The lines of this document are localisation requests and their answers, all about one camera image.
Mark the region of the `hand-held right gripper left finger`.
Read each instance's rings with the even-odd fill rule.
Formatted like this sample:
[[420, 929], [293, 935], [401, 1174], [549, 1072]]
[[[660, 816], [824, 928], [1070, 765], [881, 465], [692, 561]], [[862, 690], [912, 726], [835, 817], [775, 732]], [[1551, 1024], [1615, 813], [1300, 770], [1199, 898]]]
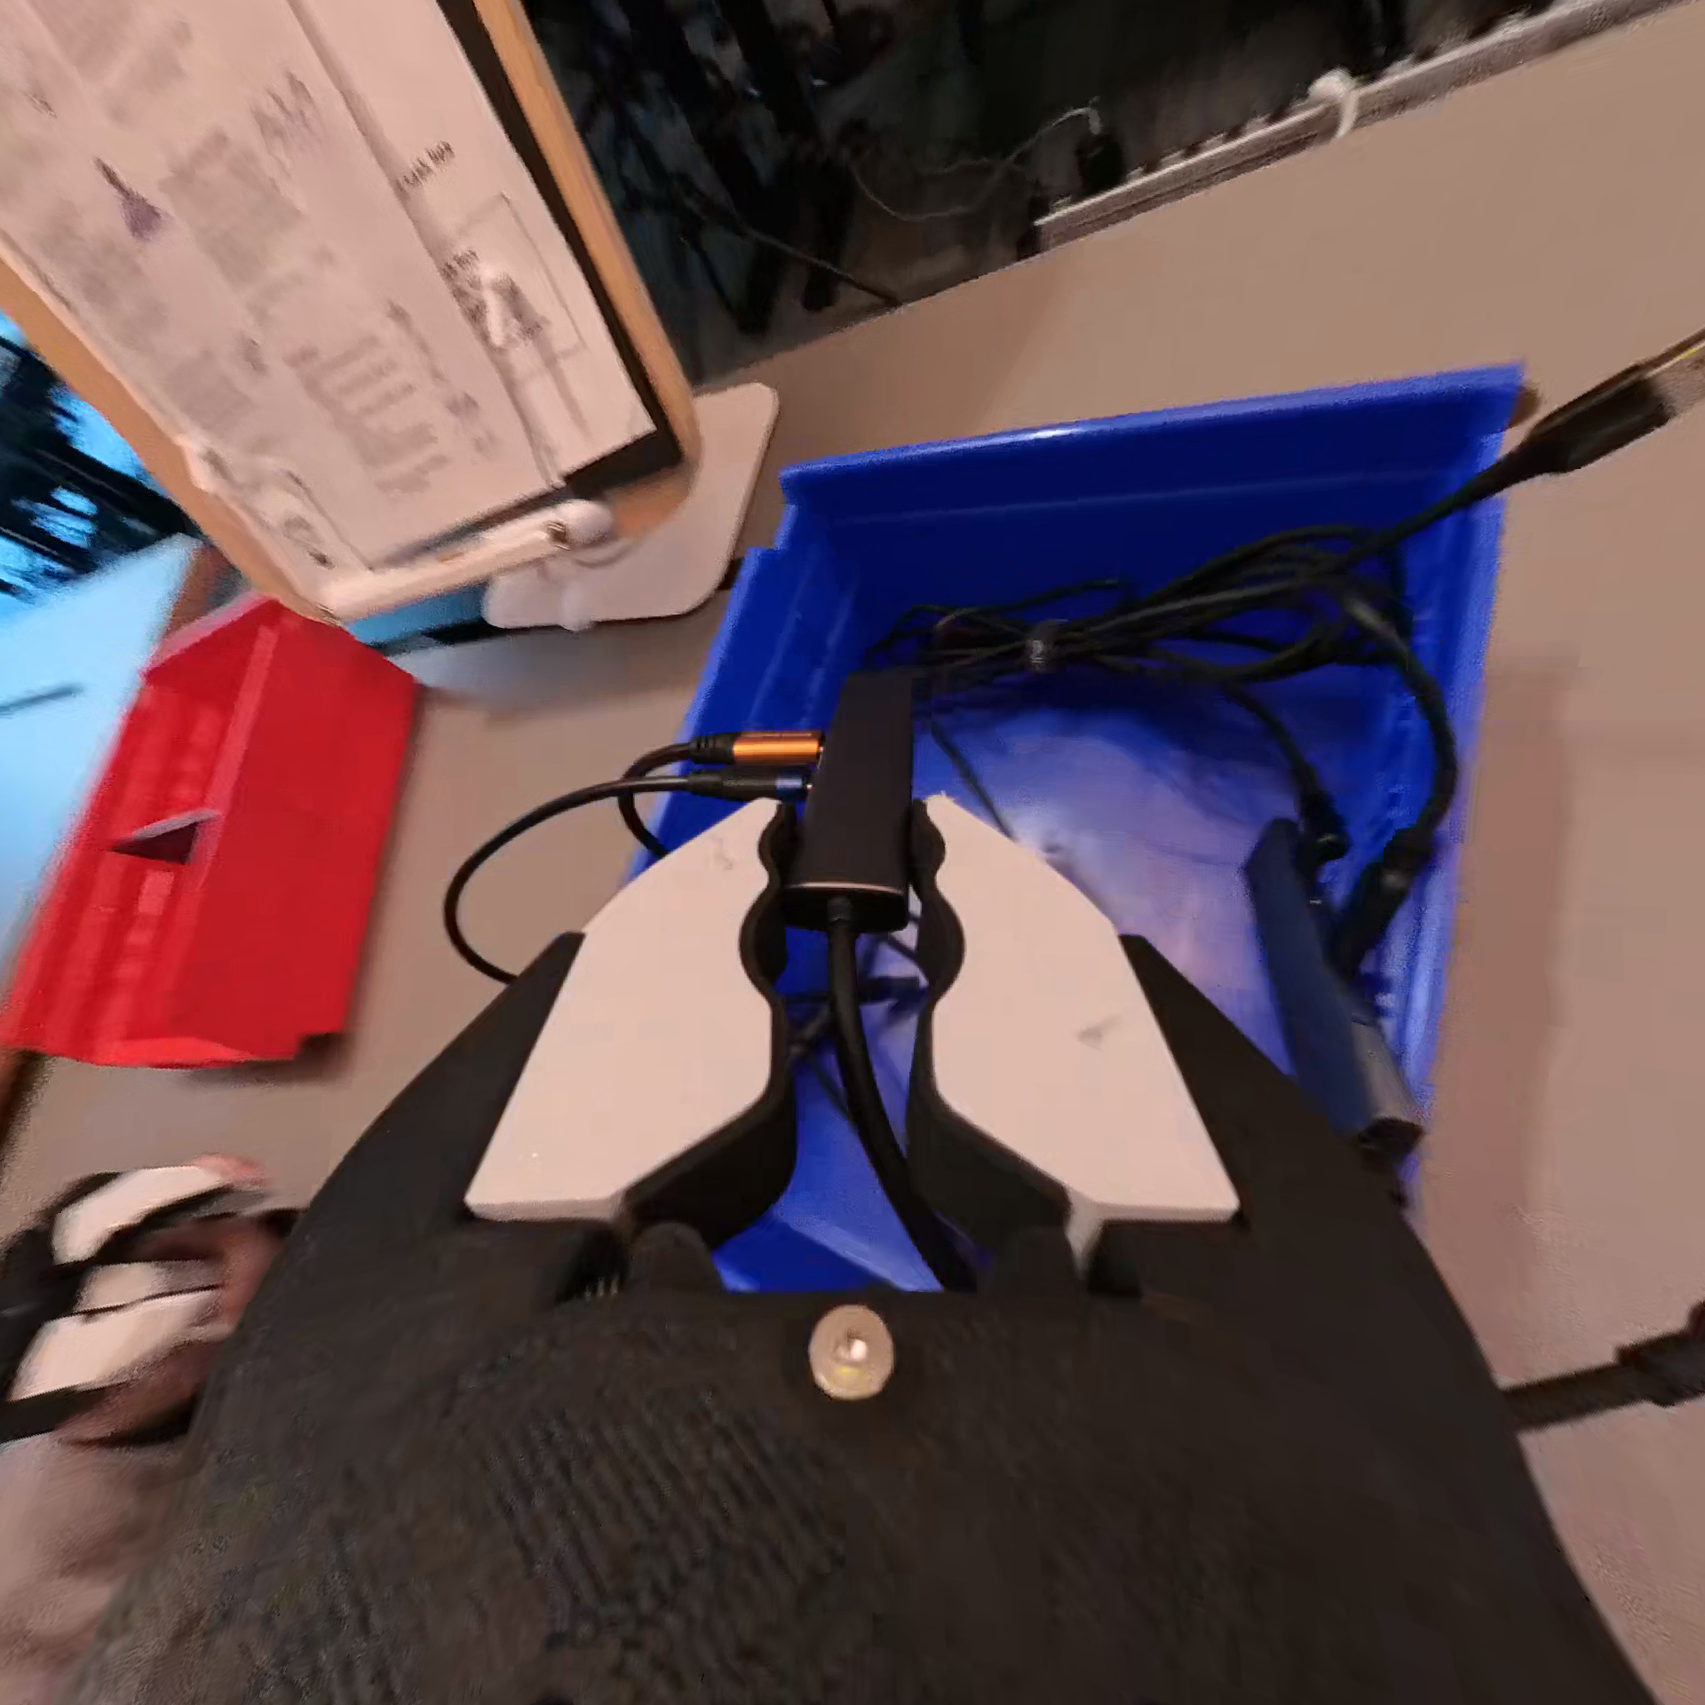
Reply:
[[796, 808], [748, 801], [575, 944], [462, 1203], [482, 1221], [690, 1228], [723, 1245], [796, 1173], [782, 874]]

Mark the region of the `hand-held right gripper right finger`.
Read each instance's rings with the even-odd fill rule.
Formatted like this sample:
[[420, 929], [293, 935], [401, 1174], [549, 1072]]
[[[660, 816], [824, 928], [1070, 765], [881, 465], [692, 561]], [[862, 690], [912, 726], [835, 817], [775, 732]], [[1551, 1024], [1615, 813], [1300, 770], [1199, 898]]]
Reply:
[[987, 1255], [1027, 1229], [1090, 1261], [1112, 1226], [1223, 1226], [1240, 1197], [1116, 926], [949, 796], [910, 829], [927, 986], [910, 1173]]

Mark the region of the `grey USB hub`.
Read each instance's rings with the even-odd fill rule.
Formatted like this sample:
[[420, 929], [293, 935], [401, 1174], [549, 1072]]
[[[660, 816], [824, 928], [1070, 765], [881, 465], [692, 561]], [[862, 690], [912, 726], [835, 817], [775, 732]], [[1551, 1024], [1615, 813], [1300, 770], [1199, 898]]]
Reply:
[[1244, 864], [1291, 1076], [1342, 1139], [1396, 1177], [1422, 1137], [1422, 1114], [1372, 1002], [1329, 962], [1327, 914], [1302, 856], [1300, 825], [1277, 817]]
[[910, 917], [914, 679], [852, 674], [829, 720], [782, 884], [796, 929], [896, 931]]

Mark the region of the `red plastic bin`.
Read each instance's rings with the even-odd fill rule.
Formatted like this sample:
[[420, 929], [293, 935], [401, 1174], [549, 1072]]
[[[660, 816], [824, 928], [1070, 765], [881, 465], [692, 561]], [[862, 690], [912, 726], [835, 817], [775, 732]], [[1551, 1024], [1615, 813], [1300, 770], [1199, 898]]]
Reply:
[[257, 595], [166, 640], [35, 908], [4, 1043], [212, 1070], [339, 1033], [419, 692]]

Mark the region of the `blue plastic bin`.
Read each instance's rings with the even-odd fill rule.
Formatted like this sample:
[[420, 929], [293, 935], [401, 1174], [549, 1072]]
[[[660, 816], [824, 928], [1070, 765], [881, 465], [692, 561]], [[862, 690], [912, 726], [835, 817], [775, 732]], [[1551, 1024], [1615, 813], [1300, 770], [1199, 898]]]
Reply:
[[[1500, 450], [1516, 363], [1238, 397], [800, 460], [773, 544], [745, 554], [681, 734], [826, 726], [846, 674], [917, 604], [992, 604], [1087, 583], [1153, 591], [1283, 530], [1380, 527], [1446, 498]], [[1464, 781], [1484, 695], [1502, 511], [1481, 504], [1404, 550], [1413, 640], [1455, 724]], [[1430, 786], [1430, 739], [1393, 672], [1333, 667], [1263, 687], [1349, 829], [1333, 902]], [[1189, 686], [1089, 670], [935, 713], [1003, 817], [1127, 934], [1146, 938], [1290, 1070], [1244, 884], [1294, 810], [1256, 719]], [[1379, 953], [1374, 1006], [1433, 1112], [1458, 912], [1464, 796]], [[798, 1164], [780, 1203], [723, 1244], [732, 1289], [933, 1287], [861, 1144], [806, 1070]]]

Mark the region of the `person's left hand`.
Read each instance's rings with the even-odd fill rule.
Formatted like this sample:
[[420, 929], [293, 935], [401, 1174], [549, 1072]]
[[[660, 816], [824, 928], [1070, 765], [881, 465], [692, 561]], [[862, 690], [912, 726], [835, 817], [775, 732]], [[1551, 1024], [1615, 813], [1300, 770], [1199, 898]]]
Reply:
[[90, 1408], [63, 1421], [55, 1439], [117, 1447], [171, 1435], [194, 1411], [229, 1336], [227, 1324], [192, 1328], [101, 1391]]

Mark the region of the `white table with brown edge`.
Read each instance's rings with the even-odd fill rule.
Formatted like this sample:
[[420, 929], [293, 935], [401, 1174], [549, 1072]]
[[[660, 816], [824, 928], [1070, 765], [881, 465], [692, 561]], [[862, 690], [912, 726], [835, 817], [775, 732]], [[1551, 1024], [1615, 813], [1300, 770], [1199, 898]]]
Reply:
[[2, 953], [72, 832], [200, 547], [168, 539], [2, 622]]

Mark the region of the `wooden document stand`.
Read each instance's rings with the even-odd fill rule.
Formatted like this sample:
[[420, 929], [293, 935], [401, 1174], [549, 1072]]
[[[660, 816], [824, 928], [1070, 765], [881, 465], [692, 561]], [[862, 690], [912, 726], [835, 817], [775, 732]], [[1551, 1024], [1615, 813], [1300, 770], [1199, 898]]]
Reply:
[[580, 631], [692, 610], [732, 558], [775, 431], [778, 395], [761, 384], [692, 391], [522, 4], [441, 5], [497, 94], [499, 114], [517, 119], [520, 151], [565, 217], [607, 325], [654, 403], [661, 450], [611, 457], [565, 494], [436, 539], [397, 569], [309, 584], [257, 536], [246, 509], [201, 481], [178, 443], [6, 254], [4, 315], [111, 421], [181, 518], [256, 591], [305, 615], [351, 625], [467, 588], [484, 593], [484, 617], [499, 627]]

